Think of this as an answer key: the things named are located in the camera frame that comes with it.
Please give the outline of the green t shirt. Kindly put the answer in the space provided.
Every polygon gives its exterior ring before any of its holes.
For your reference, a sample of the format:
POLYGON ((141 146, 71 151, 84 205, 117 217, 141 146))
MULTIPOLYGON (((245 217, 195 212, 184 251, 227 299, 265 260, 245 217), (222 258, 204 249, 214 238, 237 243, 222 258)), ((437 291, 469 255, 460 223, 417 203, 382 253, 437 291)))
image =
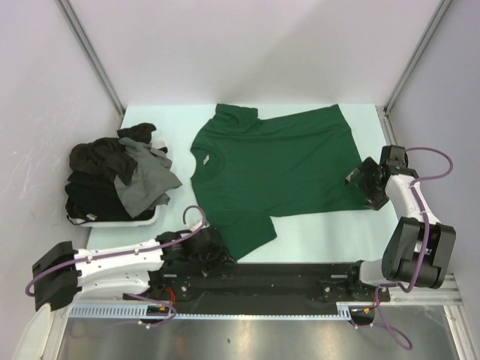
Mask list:
POLYGON ((190 150, 196 201, 235 259, 276 238, 274 218, 367 207, 345 183, 361 158, 337 105, 261 119, 219 104, 190 150))

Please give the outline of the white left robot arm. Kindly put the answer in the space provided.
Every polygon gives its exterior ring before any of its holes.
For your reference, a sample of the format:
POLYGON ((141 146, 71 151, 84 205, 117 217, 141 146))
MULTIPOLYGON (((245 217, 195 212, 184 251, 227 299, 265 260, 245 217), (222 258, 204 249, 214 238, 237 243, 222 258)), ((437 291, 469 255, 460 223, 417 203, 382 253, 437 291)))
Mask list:
POLYGON ((82 297, 108 298, 127 293, 159 299, 166 282, 156 272, 207 275, 225 263, 234 263, 220 232, 197 224, 193 229, 164 232, 134 245, 103 250, 76 249, 69 241, 53 246, 32 266, 25 291, 35 309, 49 305, 55 311, 82 297))

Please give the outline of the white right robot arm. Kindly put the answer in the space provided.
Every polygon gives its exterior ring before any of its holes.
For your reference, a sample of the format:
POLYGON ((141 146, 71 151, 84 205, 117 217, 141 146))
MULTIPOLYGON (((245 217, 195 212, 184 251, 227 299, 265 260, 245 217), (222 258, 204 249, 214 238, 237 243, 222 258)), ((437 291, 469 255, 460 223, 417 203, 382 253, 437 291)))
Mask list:
POLYGON ((394 206, 397 226, 380 259, 359 260, 349 273, 346 293, 365 300, 374 287, 414 288, 442 286, 456 240, 455 229, 433 214, 422 194, 423 178, 409 166, 407 149, 398 145, 382 148, 380 159, 369 157, 345 179, 364 195, 369 209, 394 206))

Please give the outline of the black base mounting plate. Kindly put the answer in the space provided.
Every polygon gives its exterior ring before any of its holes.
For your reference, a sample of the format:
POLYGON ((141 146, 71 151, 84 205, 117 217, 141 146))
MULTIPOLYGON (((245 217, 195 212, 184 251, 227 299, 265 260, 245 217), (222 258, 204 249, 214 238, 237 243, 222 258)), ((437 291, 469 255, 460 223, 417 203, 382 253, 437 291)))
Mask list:
POLYGON ((360 282, 359 264, 225 263, 210 271, 186 263, 148 273, 149 300, 171 300, 180 314, 200 316, 333 315, 340 302, 388 304, 390 289, 360 282))

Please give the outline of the white plastic bin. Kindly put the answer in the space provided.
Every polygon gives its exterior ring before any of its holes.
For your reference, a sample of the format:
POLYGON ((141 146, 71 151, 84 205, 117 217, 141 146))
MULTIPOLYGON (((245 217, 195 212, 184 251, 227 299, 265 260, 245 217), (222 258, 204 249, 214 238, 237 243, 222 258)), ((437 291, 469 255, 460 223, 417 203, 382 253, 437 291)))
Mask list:
MULTIPOLYGON (((155 138, 151 144, 157 149, 165 147, 165 152, 168 152, 167 144, 161 138, 155 138)), ((114 181, 73 172, 65 187, 68 194, 67 219, 76 226, 99 228, 153 224, 160 214, 160 207, 166 205, 157 205, 132 218, 119 200, 114 181)))

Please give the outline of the grey t shirt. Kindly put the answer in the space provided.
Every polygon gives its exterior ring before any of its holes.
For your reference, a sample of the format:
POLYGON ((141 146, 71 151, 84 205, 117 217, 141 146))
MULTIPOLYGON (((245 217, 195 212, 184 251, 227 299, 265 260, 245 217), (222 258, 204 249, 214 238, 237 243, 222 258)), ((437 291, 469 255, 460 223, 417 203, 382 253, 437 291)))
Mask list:
POLYGON ((121 204, 131 218, 138 218, 143 212, 155 206, 167 205, 167 192, 180 188, 182 182, 171 171, 173 162, 167 157, 165 147, 155 148, 151 143, 121 138, 125 153, 136 161, 130 183, 125 184, 118 176, 114 186, 121 204))

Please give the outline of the black t shirt pile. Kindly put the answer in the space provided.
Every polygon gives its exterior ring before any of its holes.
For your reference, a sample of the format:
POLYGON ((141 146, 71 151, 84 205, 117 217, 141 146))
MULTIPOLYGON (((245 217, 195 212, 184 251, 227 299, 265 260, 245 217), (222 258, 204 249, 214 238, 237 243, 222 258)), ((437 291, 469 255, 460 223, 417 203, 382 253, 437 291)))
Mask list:
POLYGON ((143 223, 154 217, 149 181, 155 171, 155 131, 153 124, 141 123, 118 130, 116 137, 73 147, 64 186, 71 224, 143 223))

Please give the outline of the aluminium front rail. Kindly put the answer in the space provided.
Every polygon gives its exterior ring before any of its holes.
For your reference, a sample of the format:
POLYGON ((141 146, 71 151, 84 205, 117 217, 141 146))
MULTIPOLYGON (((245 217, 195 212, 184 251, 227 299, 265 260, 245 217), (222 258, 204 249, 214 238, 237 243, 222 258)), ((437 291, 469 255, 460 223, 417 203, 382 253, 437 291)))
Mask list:
POLYGON ((399 286, 386 284, 375 286, 350 280, 345 274, 310 276, 266 276, 221 274, 212 277, 181 277, 168 274, 151 274, 149 288, 139 292, 147 299, 169 298, 178 303, 195 302, 205 296, 233 296, 260 299, 267 296, 293 296, 311 302, 367 303, 379 299, 381 302, 402 303, 460 303, 461 295, 456 283, 447 280, 439 289, 415 288, 404 292, 399 286))

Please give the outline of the right aluminium frame post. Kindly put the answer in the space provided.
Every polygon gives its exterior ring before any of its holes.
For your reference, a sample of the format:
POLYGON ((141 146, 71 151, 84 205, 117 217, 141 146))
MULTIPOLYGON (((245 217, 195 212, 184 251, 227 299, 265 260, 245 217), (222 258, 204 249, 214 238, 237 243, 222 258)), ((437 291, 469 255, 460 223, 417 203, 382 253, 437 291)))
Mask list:
POLYGON ((436 10, 433 12, 433 15, 430 18, 427 27, 423 31, 419 42, 415 46, 415 49, 410 56, 406 67, 404 68, 399 80, 394 86, 385 106, 383 107, 383 111, 387 116, 390 116, 390 113, 394 109, 398 98, 401 96, 402 92, 410 81, 410 78, 414 74, 424 54, 427 52, 431 41, 434 39, 439 27, 442 25, 443 20, 454 3, 455 2, 453 0, 442 0, 439 2, 436 10))

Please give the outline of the aluminium frame post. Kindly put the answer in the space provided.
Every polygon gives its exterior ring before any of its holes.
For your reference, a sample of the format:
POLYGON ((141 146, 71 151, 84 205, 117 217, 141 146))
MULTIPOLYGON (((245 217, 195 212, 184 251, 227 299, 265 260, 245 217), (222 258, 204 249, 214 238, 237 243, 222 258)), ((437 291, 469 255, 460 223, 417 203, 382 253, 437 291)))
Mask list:
POLYGON ((56 0, 55 3, 58 6, 62 16, 66 23, 70 27, 76 41, 79 44, 87 62, 90 64, 94 75, 97 77, 98 82, 103 88, 109 102, 112 104, 116 113, 120 119, 123 119, 126 113, 125 105, 122 103, 100 57, 98 56, 77 12, 74 9, 71 1, 68 0, 56 0))
POLYGON ((394 109, 398 98, 401 96, 402 92, 410 81, 410 78, 414 74, 424 54, 427 52, 431 41, 434 39, 439 27, 442 25, 443 20, 454 3, 455 2, 453 0, 442 0, 439 2, 436 10, 433 12, 433 15, 430 18, 427 27, 423 31, 419 42, 415 46, 415 49, 410 56, 406 67, 404 68, 399 80, 394 86, 385 106, 383 107, 383 111, 387 116, 390 116, 390 113, 394 109))

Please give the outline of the left aluminium frame post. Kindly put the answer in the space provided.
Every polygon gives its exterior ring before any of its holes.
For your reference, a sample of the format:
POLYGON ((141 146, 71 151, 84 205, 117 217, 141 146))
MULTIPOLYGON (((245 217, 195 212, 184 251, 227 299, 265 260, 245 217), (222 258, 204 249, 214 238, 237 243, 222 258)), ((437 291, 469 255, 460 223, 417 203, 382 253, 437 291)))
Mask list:
POLYGON ((123 119, 126 113, 125 105, 122 103, 100 57, 98 56, 77 12, 74 9, 71 1, 68 0, 56 0, 55 3, 58 6, 62 16, 66 23, 70 27, 76 41, 79 44, 87 62, 90 64, 94 75, 97 77, 98 82, 103 88, 109 102, 112 104, 116 113, 120 119, 123 119))

